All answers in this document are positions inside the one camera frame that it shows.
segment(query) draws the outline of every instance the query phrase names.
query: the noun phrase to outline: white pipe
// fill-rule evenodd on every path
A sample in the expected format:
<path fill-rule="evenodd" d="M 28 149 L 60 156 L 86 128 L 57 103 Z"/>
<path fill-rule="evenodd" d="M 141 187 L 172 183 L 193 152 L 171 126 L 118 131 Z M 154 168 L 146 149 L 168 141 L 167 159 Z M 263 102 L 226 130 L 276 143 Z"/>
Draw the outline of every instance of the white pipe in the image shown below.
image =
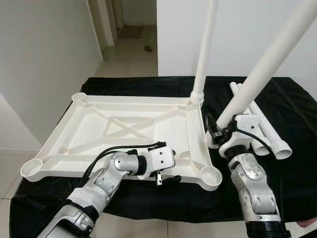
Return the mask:
<path fill-rule="evenodd" d="M 249 105 L 249 108 L 254 115 L 258 115 L 260 118 L 260 128 L 263 131 L 264 135 L 271 141 L 271 148 L 278 160 L 284 160 L 290 157 L 293 153 L 289 145 L 281 139 L 277 134 L 274 127 L 271 125 L 269 120 L 263 114 L 261 109 L 258 107 L 255 101 L 252 101 Z"/>
<path fill-rule="evenodd" d="M 210 53 L 211 39 L 216 20 L 217 0 L 209 0 L 205 29 L 202 39 L 202 44 L 199 52 L 196 77 L 194 88 L 190 95 L 190 101 L 202 105 L 204 101 L 204 87 L 206 81 L 206 68 L 208 56 Z"/>
<path fill-rule="evenodd" d="M 257 65 L 217 120 L 226 128 L 232 117 L 241 114 L 263 90 L 288 54 L 299 42 L 317 16 L 317 0 L 305 0 L 296 8 L 284 28 L 271 43 Z"/>
<path fill-rule="evenodd" d="M 238 85 L 235 82 L 230 83 L 230 88 L 231 88 L 233 95 L 236 95 L 239 91 Z M 250 109 L 247 108 L 243 114 L 252 114 L 252 113 L 251 113 Z M 270 141 L 263 135 L 260 127 L 257 127 L 255 135 L 258 138 L 260 138 L 263 142 L 265 142 L 269 147 L 271 147 Z M 253 148 L 253 151 L 259 156 L 264 156 L 264 155 L 269 154 L 269 151 L 260 142 L 258 142 L 255 139 L 252 140 L 251 146 Z"/>

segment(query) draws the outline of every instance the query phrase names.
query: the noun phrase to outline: small object on floor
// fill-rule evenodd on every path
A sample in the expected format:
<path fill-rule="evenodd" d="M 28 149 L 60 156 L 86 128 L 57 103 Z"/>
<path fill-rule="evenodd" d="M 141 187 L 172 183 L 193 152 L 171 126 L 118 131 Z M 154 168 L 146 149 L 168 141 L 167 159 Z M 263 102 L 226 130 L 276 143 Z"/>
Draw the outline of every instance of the small object on floor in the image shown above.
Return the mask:
<path fill-rule="evenodd" d="M 151 46 L 149 46 L 149 45 L 145 45 L 144 46 L 144 50 L 147 51 L 147 52 L 152 52 L 153 51 Z"/>

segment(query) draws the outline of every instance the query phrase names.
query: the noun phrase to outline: black fabric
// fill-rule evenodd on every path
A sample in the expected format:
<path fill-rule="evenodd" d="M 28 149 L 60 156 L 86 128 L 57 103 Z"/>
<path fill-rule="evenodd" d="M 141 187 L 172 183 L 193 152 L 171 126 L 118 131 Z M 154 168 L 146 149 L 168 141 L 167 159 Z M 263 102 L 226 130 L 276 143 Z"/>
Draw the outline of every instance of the black fabric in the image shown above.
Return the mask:
<path fill-rule="evenodd" d="M 232 98 L 231 81 L 244 77 L 208 77 L 203 118 L 218 118 Z M 193 77 L 89 78 L 82 92 L 90 95 L 188 97 Z M 285 220 L 302 221 L 317 216 L 317 103 L 290 78 L 273 78 L 256 102 L 279 135 L 293 149 L 291 158 L 278 161 L 282 167 Z M 237 191 L 225 159 L 210 150 L 211 160 L 223 175 L 216 191 L 196 184 L 171 183 L 156 187 L 152 181 L 124 180 L 105 212 L 132 219 L 158 218 L 192 223 L 242 220 Z M 276 161 L 269 156 L 258 162 L 278 198 Z M 32 237 L 78 184 L 78 178 L 23 180 L 11 200 L 12 237 Z"/>

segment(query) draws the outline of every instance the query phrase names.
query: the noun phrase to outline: white plastic tray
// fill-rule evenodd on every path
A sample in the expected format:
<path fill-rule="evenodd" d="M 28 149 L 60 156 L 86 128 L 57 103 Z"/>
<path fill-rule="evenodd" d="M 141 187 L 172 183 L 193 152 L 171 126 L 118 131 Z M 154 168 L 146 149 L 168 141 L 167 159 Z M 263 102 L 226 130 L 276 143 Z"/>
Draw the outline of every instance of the white plastic tray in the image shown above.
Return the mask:
<path fill-rule="evenodd" d="M 25 163 L 21 175 L 29 181 L 46 176 L 81 177 L 104 149 L 166 141 L 175 150 L 174 168 L 162 177 L 182 176 L 213 191 L 222 175 L 211 164 L 204 141 L 198 104 L 188 98 L 87 96 L 76 93 L 73 103 L 38 155 Z M 101 168 L 101 159 L 93 171 Z"/>

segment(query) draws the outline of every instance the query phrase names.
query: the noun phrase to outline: white wall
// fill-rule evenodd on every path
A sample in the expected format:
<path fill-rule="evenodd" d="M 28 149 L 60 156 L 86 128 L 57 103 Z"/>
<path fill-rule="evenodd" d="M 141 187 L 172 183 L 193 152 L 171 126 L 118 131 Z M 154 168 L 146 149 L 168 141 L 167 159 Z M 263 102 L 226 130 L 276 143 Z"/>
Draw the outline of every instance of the white wall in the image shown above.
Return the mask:
<path fill-rule="evenodd" d="M 220 0 L 207 75 L 247 76 L 303 0 Z M 195 75 L 207 0 L 158 1 L 158 75 Z M 275 76 L 317 99 L 317 21 Z"/>
<path fill-rule="evenodd" d="M 126 25 L 156 25 L 157 0 L 122 0 L 122 9 Z"/>
<path fill-rule="evenodd" d="M 0 93 L 44 142 L 100 60 L 85 0 L 0 1 Z"/>
<path fill-rule="evenodd" d="M 35 153 L 41 144 L 0 94 L 0 153 Z"/>

